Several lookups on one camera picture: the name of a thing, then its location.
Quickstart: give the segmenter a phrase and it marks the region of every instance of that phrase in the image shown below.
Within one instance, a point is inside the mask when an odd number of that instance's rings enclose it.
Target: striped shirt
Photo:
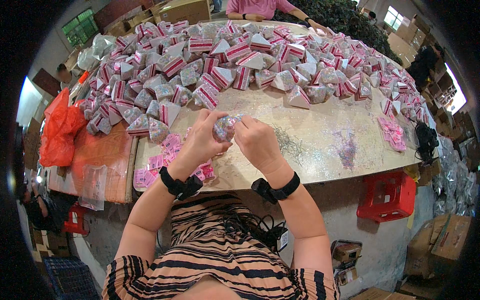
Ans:
[[[333,278],[289,269],[263,243],[226,232],[223,217],[250,213],[231,195],[172,207],[172,247],[147,262],[123,256],[107,267],[103,299],[170,299],[212,276],[242,299],[338,299]]]

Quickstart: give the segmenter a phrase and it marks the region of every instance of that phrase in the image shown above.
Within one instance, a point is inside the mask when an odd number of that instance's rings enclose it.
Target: red plastic bag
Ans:
[[[63,91],[45,110],[45,127],[40,147],[40,164],[44,167],[69,166],[75,152],[73,139],[86,120],[76,106],[68,106],[69,90]]]

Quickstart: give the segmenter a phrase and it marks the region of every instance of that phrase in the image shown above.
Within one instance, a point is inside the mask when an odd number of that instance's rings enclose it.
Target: blue plastic crate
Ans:
[[[77,257],[44,257],[43,262],[60,299],[99,299],[90,269]]]

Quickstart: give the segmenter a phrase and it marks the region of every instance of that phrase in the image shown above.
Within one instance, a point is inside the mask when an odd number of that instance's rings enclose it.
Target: person in pink shirt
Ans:
[[[324,26],[310,19],[306,13],[293,6],[287,0],[230,0],[226,14],[231,20],[261,22],[263,20],[271,20],[275,14],[275,9],[304,20],[315,30],[321,29],[326,33],[328,32]]]

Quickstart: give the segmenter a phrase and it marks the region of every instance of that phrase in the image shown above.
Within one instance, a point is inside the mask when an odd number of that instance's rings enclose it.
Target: black watch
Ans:
[[[274,190],[265,179],[259,178],[252,183],[252,190],[268,202],[277,204],[278,200],[287,199],[299,185],[300,178],[296,172],[293,172],[293,178],[281,189]]]
[[[160,179],[167,187],[168,192],[174,195],[176,200],[183,201],[193,196],[204,185],[196,175],[188,177],[185,182],[179,179],[173,180],[168,173],[167,167],[162,167],[158,173],[160,173]]]

